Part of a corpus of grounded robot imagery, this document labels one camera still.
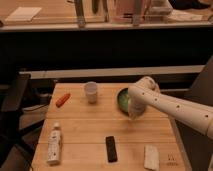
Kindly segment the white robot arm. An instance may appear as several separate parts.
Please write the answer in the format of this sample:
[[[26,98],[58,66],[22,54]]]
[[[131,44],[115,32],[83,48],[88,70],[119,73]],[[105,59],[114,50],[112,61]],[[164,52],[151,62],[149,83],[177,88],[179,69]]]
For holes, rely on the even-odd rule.
[[[131,84],[128,95],[128,114],[132,119],[149,105],[213,139],[213,107],[164,95],[149,76]]]

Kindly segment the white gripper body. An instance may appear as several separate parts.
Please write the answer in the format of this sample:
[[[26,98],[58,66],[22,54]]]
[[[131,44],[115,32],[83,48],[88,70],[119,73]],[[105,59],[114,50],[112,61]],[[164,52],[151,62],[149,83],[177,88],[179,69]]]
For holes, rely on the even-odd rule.
[[[131,119],[136,119],[145,111],[146,105],[140,98],[131,96],[128,101],[128,115]]]

